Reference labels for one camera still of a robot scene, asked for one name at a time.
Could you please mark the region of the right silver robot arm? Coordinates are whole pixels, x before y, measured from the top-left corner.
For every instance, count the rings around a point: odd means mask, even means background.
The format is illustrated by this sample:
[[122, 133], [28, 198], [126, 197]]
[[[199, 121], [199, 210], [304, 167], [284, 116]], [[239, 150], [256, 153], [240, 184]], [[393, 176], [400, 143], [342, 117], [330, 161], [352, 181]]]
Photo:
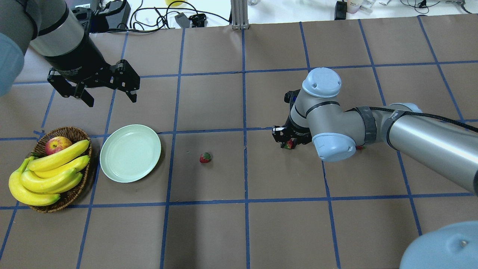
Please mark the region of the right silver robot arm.
[[[477, 194], [476, 127], [434, 114], [413, 103], [357, 106], [343, 110], [338, 101], [342, 80], [330, 68], [315, 68], [300, 89], [285, 94], [290, 112], [273, 138], [282, 148], [312, 143], [324, 162], [346, 160], [360, 146], [386, 143]], [[415, 239], [405, 250], [401, 269], [476, 269], [477, 221], [447, 225]]]

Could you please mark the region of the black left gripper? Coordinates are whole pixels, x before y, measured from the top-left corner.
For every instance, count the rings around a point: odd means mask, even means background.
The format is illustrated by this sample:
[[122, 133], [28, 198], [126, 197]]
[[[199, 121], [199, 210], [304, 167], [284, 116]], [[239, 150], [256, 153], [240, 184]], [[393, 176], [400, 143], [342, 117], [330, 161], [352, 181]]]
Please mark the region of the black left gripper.
[[64, 98], [74, 97], [93, 107], [94, 97], [87, 88], [108, 87], [137, 102], [140, 76], [133, 66], [126, 59], [114, 65], [107, 63], [90, 37], [83, 37], [68, 53], [43, 58], [51, 65], [47, 81]]

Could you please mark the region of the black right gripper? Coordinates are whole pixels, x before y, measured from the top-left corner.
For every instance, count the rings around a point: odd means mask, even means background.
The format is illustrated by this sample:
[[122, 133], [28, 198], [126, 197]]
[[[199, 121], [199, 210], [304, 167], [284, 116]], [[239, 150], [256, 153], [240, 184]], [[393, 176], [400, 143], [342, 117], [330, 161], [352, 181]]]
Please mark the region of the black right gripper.
[[272, 135], [277, 143], [280, 143], [280, 148], [285, 148], [288, 140], [293, 139], [296, 146], [299, 144], [307, 145], [311, 143], [312, 136], [309, 128], [297, 125], [291, 116], [291, 112], [295, 109], [293, 105], [300, 93], [300, 90], [288, 91], [285, 94], [285, 102], [289, 104], [289, 116], [283, 126], [273, 126]]

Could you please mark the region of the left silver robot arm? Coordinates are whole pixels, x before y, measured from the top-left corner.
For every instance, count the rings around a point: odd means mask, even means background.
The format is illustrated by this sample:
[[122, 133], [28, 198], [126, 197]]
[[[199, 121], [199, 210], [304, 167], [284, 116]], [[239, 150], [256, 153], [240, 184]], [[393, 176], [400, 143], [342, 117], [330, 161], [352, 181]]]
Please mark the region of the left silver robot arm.
[[105, 30], [106, 17], [121, 12], [127, 1], [111, 9], [73, 10], [64, 0], [1, 1], [1, 96], [10, 92], [24, 68], [29, 47], [50, 65], [47, 81], [63, 97], [94, 105], [88, 88], [108, 87], [124, 92], [135, 103], [140, 77], [127, 60], [106, 62], [89, 34]]

